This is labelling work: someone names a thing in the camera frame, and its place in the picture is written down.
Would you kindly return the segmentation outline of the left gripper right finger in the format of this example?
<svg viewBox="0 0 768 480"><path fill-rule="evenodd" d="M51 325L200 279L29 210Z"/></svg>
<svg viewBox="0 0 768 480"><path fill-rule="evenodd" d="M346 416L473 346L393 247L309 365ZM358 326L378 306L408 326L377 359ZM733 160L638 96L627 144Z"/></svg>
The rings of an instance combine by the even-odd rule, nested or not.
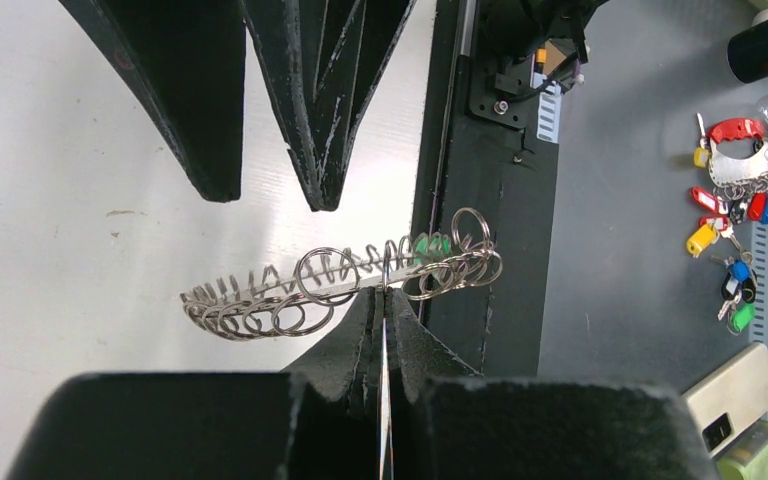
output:
<svg viewBox="0 0 768 480"><path fill-rule="evenodd" d="M485 377L384 292L387 479L714 479L671 388L605 379Z"/></svg>

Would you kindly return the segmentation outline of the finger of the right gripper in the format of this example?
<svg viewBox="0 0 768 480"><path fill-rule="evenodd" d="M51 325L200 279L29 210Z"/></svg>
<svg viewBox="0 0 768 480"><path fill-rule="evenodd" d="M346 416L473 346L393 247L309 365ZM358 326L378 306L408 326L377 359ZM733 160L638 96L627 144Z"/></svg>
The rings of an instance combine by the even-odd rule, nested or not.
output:
<svg viewBox="0 0 768 480"><path fill-rule="evenodd" d="M314 212L339 206L363 116L411 1L245 1L273 113Z"/></svg>
<svg viewBox="0 0 768 480"><path fill-rule="evenodd" d="M197 193L241 196L246 33L238 1L63 7L145 109Z"/></svg>

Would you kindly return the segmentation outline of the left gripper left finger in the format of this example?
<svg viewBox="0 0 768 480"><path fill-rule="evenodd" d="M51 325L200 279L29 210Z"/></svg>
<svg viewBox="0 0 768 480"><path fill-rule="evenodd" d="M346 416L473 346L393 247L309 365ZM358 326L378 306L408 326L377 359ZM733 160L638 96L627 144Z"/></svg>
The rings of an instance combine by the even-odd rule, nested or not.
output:
<svg viewBox="0 0 768 480"><path fill-rule="evenodd" d="M44 403L11 479L375 479L367 389L382 294L280 372L104 372Z"/></svg>

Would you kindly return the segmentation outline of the metal disc with key rings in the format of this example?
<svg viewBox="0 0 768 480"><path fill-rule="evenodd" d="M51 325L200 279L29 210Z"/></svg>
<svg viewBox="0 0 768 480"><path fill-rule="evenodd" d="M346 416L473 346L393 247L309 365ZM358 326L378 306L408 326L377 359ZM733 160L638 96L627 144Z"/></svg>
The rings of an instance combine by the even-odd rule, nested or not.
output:
<svg viewBox="0 0 768 480"><path fill-rule="evenodd" d="M412 243L422 233L359 250L316 247L287 274L268 264L243 280L228 275L196 285L180 294L182 309L199 329L224 340L303 337L326 327L366 288L407 286L410 300L423 301L488 286L501 275L502 256L476 209L458 209L448 230L434 232L452 240L452 253L439 262L413 263Z"/></svg>

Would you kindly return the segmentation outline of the key with green tag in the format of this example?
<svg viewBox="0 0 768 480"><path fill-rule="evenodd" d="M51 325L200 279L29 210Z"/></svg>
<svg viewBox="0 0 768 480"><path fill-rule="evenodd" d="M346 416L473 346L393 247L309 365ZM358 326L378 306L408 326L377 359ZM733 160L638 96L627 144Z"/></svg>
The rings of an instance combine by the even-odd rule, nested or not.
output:
<svg viewBox="0 0 768 480"><path fill-rule="evenodd" d="M413 263L426 265L442 261L452 253L452 240L448 234L422 233L412 243Z"/></svg>

